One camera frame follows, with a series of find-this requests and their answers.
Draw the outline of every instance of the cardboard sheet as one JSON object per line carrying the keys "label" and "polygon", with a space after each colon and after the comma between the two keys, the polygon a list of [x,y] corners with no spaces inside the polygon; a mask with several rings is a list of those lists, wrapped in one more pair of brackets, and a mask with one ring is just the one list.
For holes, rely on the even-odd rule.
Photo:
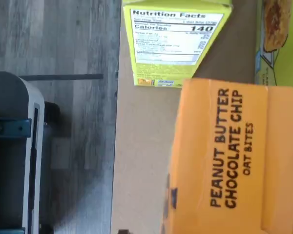
{"label": "cardboard sheet", "polygon": [[[253,82],[256,2],[233,6],[197,77]],[[135,87],[132,79],[122,21],[111,233],[157,234],[180,89]]]}

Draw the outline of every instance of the wooden floor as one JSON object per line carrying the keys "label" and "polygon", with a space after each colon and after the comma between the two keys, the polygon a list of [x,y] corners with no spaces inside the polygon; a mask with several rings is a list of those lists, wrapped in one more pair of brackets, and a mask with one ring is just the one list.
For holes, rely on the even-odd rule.
{"label": "wooden floor", "polygon": [[120,0],[0,0],[0,71],[104,75],[32,82],[62,111],[51,153],[55,233],[110,232],[120,12]]}

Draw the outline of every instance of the cardboard box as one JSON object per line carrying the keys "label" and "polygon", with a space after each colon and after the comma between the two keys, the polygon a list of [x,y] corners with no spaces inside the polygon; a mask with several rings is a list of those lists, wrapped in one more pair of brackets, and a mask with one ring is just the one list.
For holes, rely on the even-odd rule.
{"label": "cardboard box", "polygon": [[181,87],[231,11],[231,0],[123,0],[135,85]]}
{"label": "cardboard box", "polygon": [[293,88],[184,82],[162,233],[293,234]]}
{"label": "cardboard box", "polygon": [[258,0],[258,84],[293,86],[293,0]]}

